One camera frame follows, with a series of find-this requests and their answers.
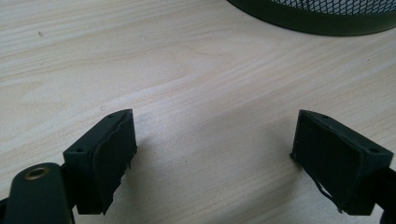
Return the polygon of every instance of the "wooden table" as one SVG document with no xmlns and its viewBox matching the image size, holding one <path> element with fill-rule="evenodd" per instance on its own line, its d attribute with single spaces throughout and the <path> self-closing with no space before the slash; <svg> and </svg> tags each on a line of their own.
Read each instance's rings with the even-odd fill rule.
<svg viewBox="0 0 396 224">
<path fill-rule="evenodd" d="M 302 108 L 395 150 L 396 30 L 301 34 L 225 0 L 0 8 L 0 198 L 132 108 L 132 170 L 104 217 L 77 223 L 378 223 L 379 207 L 339 214 L 289 153 Z"/>
</svg>

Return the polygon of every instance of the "black metal mesh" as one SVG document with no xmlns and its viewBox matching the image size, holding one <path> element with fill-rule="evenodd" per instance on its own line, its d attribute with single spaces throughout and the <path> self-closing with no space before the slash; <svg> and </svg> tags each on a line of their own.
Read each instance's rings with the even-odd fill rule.
<svg viewBox="0 0 396 224">
<path fill-rule="evenodd" d="M 366 15 L 396 11 L 396 0 L 271 0 L 288 7 L 335 15 Z"/>
</svg>

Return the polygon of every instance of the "mesh wire basket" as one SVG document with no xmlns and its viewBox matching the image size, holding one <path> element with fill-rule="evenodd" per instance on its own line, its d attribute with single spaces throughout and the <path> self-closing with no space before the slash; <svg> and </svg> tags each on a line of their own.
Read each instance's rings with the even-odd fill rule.
<svg viewBox="0 0 396 224">
<path fill-rule="evenodd" d="M 396 0 L 228 0 L 263 21 L 318 35 L 368 35 L 396 26 Z"/>
</svg>

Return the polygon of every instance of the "light wood grain surface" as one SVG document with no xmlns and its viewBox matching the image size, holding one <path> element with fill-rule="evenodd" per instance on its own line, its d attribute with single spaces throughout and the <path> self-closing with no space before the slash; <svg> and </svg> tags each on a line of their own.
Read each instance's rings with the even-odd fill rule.
<svg viewBox="0 0 396 224">
<path fill-rule="evenodd" d="M 378 223 L 379 207 L 339 214 L 289 153 L 299 109 L 395 151 L 396 30 L 306 35 L 225 0 L 0 8 L 0 198 L 132 108 L 132 170 L 105 216 L 77 223 Z"/>
</svg>

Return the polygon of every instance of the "small hole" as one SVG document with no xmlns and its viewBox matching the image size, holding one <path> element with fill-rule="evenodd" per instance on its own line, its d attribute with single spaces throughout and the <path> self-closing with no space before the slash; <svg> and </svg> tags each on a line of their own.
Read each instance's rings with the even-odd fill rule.
<svg viewBox="0 0 396 224">
<path fill-rule="evenodd" d="M 373 147 L 370 147 L 370 148 L 369 148 L 369 151 L 370 151 L 370 152 L 373 152 L 373 153 L 378 153 L 378 152 L 379 152 L 378 149 L 373 148 Z"/>
<path fill-rule="evenodd" d="M 40 178 L 43 175 L 46 175 L 49 171 L 50 170 L 47 167 L 39 167 L 39 168 L 34 169 L 33 171 L 28 172 L 25 175 L 25 179 L 35 180 L 35 179 Z"/>
</svg>

